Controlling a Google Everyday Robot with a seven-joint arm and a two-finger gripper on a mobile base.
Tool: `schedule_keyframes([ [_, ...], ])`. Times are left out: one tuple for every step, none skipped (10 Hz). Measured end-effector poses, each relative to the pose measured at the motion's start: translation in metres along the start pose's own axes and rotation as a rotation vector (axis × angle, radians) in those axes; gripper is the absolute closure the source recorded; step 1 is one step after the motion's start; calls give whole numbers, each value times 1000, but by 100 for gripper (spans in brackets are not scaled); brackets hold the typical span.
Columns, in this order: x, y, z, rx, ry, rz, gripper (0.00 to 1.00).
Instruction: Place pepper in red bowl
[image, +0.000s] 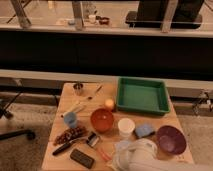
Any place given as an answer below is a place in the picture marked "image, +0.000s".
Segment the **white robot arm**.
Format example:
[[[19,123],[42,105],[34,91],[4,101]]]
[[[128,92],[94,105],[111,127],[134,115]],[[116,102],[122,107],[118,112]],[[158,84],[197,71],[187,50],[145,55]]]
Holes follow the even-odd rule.
[[[113,155],[115,171],[213,171],[213,166],[165,161],[157,158],[157,145],[140,139],[121,147]]]

